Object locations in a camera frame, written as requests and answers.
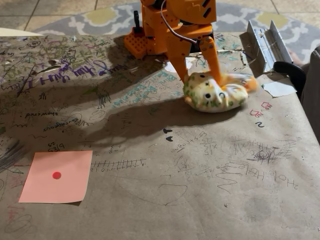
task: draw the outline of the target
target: rug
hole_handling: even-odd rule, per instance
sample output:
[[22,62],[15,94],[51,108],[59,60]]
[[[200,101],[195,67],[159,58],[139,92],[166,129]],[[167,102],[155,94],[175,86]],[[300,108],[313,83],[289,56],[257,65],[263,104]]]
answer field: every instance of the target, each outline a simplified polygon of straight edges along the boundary
[[[43,35],[127,34],[134,26],[134,10],[140,12],[141,20],[141,3],[136,2],[67,17],[34,32]],[[215,32],[245,32],[249,20],[255,28],[268,29],[273,20],[286,46],[304,62],[309,61],[311,52],[320,44],[319,28],[283,15],[221,2],[216,4],[216,13],[217,22],[212,24]]]

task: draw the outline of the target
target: metal clamp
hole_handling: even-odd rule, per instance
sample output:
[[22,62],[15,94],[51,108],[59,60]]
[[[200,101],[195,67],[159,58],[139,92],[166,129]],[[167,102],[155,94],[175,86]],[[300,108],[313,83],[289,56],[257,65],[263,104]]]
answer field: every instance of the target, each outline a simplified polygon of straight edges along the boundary
[[249,20],[247,33],[255,59],[263,73],[271,71],[275,62],[294,63],[273,20],[270,29],[253,28]]

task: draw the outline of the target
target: cable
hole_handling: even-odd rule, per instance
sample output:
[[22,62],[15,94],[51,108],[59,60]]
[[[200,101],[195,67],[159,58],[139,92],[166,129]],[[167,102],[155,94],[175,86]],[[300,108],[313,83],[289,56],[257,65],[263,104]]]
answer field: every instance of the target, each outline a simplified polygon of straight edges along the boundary
[[163,20],[164,20],[164,23],[165,23],[165,25],[168,27],[168,29],[170,30],[170,32],[171,32],[173,35],[175,35],[176,37],[180,38],[180,39],[186,40],[186,41],[188,41],[189,43],[192,43],[192,44],[197,44],[197,41],[195,41],[195,40],[193,40],[193,39],[191,39],[191,38],[188,38],[188,37],[185,37],[185,36],[182,36],[182,35],[176,33],[176,32],[169,26],[167,20],[166,20],[165,17],[164,17],[163,12],[162,12],[162,11],[163,11],[163,7],[164,7],[164,4],[165,4],[166,1],[167,1],[167,0],[164,0],[164,1],[162,2],[162,4],[161,4],[161,11],[160,11],[160,12],[161,12],[161,16],[162,16],[162,18],[163,18]]

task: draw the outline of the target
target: tile floor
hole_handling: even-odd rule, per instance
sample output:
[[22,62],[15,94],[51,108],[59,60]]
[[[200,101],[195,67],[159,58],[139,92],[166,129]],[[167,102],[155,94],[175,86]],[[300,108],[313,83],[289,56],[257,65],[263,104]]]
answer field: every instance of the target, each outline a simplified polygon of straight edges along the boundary
[[[0,28],[32,32],[68,16],[139,0],[0,0]],[[219,0],[273,12],[320,28],[320,0]]]

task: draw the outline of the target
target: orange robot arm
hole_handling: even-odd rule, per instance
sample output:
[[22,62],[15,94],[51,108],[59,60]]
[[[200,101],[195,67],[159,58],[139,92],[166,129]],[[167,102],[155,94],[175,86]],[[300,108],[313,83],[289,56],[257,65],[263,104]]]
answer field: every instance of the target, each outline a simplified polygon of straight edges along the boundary
[[141,0],[141,3],[143,35],[133,29],[124,38],[126,48],[138,59],[166,54],[182,81],[188,74],[186,57],[191,51],[202,52],[213,78],[220,84],[222,77],[211,25],[217,20],[216,0]]

